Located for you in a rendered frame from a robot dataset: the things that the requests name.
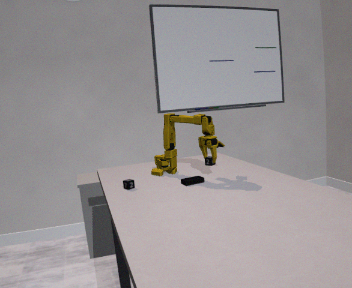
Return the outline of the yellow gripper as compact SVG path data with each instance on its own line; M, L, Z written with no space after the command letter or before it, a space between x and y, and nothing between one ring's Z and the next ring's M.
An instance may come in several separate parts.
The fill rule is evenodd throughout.
M213 163L216 162L217 158L217 152L216 152L216 147L224 147L225 145L216 139L216 136L201 136L198 137L199 140L199 147L201 148L202 154L205 157L207 157L207 148L210 149L211 154L212 154L212 159Z

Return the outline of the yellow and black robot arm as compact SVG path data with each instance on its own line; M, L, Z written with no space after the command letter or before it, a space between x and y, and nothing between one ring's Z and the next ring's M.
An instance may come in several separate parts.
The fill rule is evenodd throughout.
M165 154L156 156L157 168L152 169L152 175L162 176L163 172L168 172L169 174L175 174L177 172L177 149L175 149L175 122L202 125L202 133L205 136L214 135L214 125L211 116L206 116L205 114L198 114L194 116L175 115L174 113L164 114L163 142Z

